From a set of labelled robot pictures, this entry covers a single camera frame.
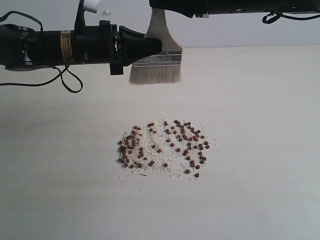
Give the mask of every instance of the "white table surface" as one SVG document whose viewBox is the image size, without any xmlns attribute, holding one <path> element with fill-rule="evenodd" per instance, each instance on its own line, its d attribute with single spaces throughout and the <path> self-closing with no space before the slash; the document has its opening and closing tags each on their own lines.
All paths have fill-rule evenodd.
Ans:
<svg viewBox="0 0 320 240">
<path fill-rule="evenodd" d="M 87 65 L 72 67 L 79 94 L 59 81 L 0 87 L 0 238 L 318 240 L 319 53 L 186 49 L 179 84 L 132 86 L 130 68 L 111 77 Z M 55 74 L 1 69 L 0 81 Z M 126 177 L 116 162 L 123 132 L 160 118 L 202 124 L 216 140 L 198 180 Z"/>
</svg>

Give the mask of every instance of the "robotic arm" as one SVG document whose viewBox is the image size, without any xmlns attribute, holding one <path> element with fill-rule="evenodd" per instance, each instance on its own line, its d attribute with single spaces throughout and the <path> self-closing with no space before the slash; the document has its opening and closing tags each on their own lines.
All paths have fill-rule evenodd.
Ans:
<svg viewBox="0 0 320 240">
<path fill-rule="evenodd" d="M 275 16 L 263 22 L 273 23 L 281 17 L 309 20 L 320 17 L 297 18 L 290 14 L 320 13 L 320 0 L 149 0 L 152 8 L 174 11 L 188 18 L 206 18 L 216 14 L 270 13 Z M 84 12 L 95 12 L 80 0 L 74 30 L 40 31 L 13 24 L 0 25 L 0 65 L 11 71 L 30 71 L 54 66 L 79 64 L 110 64 L 111 75 L 122 75 L 123 67 L 161 52 L 162 42 L 144 38 L 143 33 L 102 20 L 98 26 L 86 26 Z"/>
</svg>

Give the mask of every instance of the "brush bristles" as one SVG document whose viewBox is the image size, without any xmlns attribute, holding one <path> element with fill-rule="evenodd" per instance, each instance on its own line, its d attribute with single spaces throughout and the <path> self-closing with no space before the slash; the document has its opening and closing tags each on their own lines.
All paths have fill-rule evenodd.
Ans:
<svg viewBox="0 0 320 240">
<path fill-rule="evenodd" d="M 181 80 L 181 65 L 132 66 L 129 82 L 133 85 L 174 84 Z"/>
</svg>

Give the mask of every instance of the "white wall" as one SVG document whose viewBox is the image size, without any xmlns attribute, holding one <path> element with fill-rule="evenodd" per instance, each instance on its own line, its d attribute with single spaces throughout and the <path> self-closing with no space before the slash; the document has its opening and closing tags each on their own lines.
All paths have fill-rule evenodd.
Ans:
<svg viewBox="0 0 320 240">
<path fill-rule="evenodd" d="M 11 0 L 2 1 L 0 15 L 10 10 L 23 11 L 43 22 L 45 30 L 70 30 L 74 27 L 78 0 Z M 103 15 L 105 9 L 113 12 Z M 265 25 L 265 14 L 215 15 L 209 19 L 188 19 L 168 12 L 168 26 L 174 38 L 185 48 L 234 46 L 318 45 L 320 20 L 292 21 L 281 19 Z M 87 23 L 111 20 L 138 32 L 148 29 L 151 10 L 148 0 L 101 0 L 97 15 L 88 13 Z M 10 17 L 15 24 L 28 25 L 24 18 Z"/>
<path fill-rule="evenodd" d="M 318 240 L 319 53 L 187 49 L 179 84 L 132 86 L 130 68 L 96 65 L 72 67 L 79 94 L 59 81 L 0 87 L 1 239 Z M 1 82 L 55 74 L 0 71 Z M 198 180 L 126 177 L 115 162 L 123 131 L 161 117 L 216 139 Z"/>
</svg>

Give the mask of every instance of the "paintbrush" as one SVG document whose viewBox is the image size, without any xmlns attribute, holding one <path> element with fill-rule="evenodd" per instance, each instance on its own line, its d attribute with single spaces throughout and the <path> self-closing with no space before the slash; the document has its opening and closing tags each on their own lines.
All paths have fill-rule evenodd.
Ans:
<svg viewBox="0 0 320 240">
<path fill-rule="evenodd" d="M 161 40 L 161 53 L 134 62 L 129 82 L 134 85 L 179 82 L 183 48 L 170 35 L 165 10 L 152 8 L 150 25 L 144 38 Z"/>
</svg>

